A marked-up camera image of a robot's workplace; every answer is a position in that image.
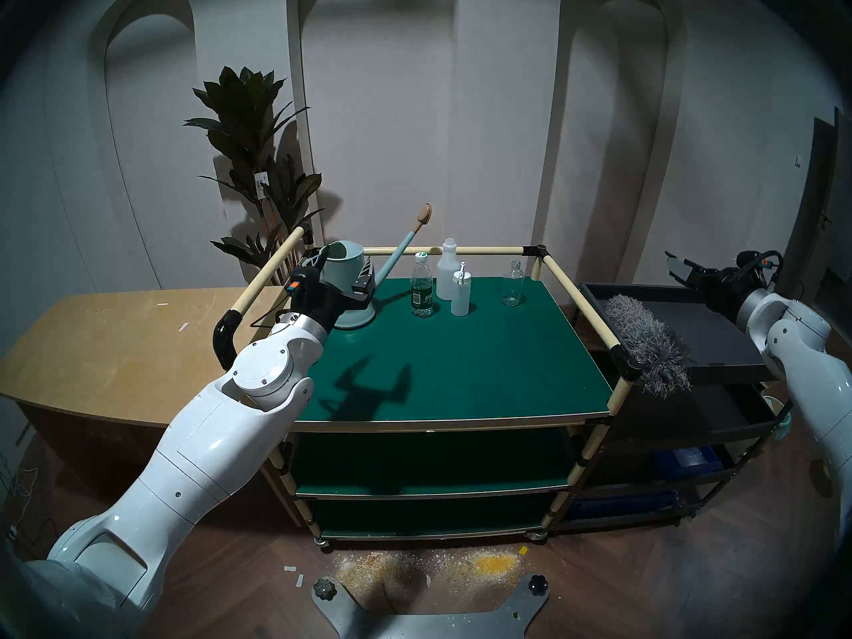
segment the green label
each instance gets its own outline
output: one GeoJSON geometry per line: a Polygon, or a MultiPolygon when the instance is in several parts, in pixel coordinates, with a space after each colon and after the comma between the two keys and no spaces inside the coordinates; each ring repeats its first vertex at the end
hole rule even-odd
{"type": "Polygon", "coordinates": [[[411,289],[411,307],[414,309],[432,309],[432,289],[411,289]]]}

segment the artificial plant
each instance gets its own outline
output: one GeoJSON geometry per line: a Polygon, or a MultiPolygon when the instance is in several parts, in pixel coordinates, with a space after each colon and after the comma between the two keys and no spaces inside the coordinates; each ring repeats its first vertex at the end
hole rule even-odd
{"type": "Polygon", "coordinates": [[[308,197],[322,182],[320,174],[296,176],[291,155],[287,154],[279,161],[274,158],[275,134],[300,111],[308,109],[298,109],[279,121],[284,111],[293,104],[290,101],[273,115],[272,104],[284,82],[283,79],[276,82],[273,73],[263,75],[248,68],[243,68],[238,76],[225,66],[218,84],[205,82],[204,91],[193,89],[198,99],[213,110],[219,120],[190,118],[183,123],[207,130],[210,144],[231,161],[232,168],[228,173],[231,182],[207,175],[201,178],[216,181],[242,194],[257,209],[267,236],[266,245],[261,244],[260,233],[254,239],[249,235],[245,237],[248,246],[228,236],[222,238],[222,242],[210,242],[226,254],[259,268],[272,256],[280,234],[286,236],[306,217],[308,197]],[[258,196],[255,174],[264,171],[269,182],[262,184],[261,196],[258,196]],[[265,199],[267,210],[264,210],[265,199]]]}

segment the debris on floor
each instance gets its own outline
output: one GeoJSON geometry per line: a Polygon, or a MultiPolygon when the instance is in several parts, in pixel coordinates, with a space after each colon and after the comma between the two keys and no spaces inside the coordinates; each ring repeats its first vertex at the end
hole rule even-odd
{"type": "Polygon", "coordinates": [[[335,577],[357,600],[378,587],[399,584],[408,590],[432,588],[477,593],[512,587],[523,575],[523,559],[515,547],[338,552],[335,577]]]}

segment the wooden floor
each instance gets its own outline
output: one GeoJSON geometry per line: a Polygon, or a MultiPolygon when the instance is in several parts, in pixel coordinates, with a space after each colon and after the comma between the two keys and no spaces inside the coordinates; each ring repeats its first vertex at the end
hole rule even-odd
{"type": "MultiPolygon", "coordinates": [[[[311,601],[311,584],[324,574],[342,572],[356,600],[378,613],[436,613],[494,608],[517,578],[537,571],[548,578],[551,595],[529,627],[530,639],[769,636],[830,558],[837,507],[809,482],[808,466],[818,454],[800,420],[787,438],[768,444],[679,528],[553,537],[529,544],[523,556],[522,542],[410,553],[358,543],[325,555],[306,531],[292,527],[256,476],[181,545],[142,635],[335,637],[311,601]],[[511,567],[490,577],[464,569],[482,554],[493,557],[485,563],[511,567]],[[285,565],[304,574],[303,587],[285,565]]],[[[29,554],[21,549],[20,555],[44,558],[55,540],[45,518],[54,518],[61,532],[110,499],[90,494],[38,438],[26,463],[40,470],[22,522],[29,554]]],[[[115,484],[113,496],[126,481],[115,484]]],[[[10,521],[18,508],[15,500],[7,503],[10,521]]]]}

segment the empty glass bottle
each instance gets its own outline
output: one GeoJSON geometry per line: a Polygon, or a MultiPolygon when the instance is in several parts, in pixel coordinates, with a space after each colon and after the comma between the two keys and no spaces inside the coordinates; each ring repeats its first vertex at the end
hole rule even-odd
{"type": "Polygon", "coordinates": [[[523,302],[521,288],[524,284],[524,274],[521,272],[521,262],[512,261],[512,267],[503,275],[503,297],[500,301],[507,307],[516,307],[523,302]]]}

